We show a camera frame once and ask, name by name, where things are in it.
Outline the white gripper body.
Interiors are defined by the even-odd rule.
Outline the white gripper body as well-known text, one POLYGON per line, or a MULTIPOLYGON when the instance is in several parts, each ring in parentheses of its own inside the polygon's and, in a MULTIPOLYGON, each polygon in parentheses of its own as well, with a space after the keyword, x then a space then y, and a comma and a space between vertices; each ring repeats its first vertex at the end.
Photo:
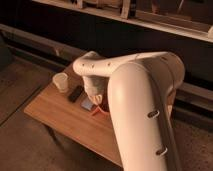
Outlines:
POLYGON ((83 76, 84 90, 93 104, 101 104, 106 91, 107 79, 99 76, 83 76))

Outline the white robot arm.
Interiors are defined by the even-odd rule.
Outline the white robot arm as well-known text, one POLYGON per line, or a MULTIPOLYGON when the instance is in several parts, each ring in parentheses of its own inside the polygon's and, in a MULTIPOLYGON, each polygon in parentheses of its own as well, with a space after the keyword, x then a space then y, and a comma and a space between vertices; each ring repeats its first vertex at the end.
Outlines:
POLYGON ((182 171, 167 108, 185 75, 177 55, 103 58, 91 51, 74 61, 73 70, 93 103, 107 96, 124 171, 182 171))

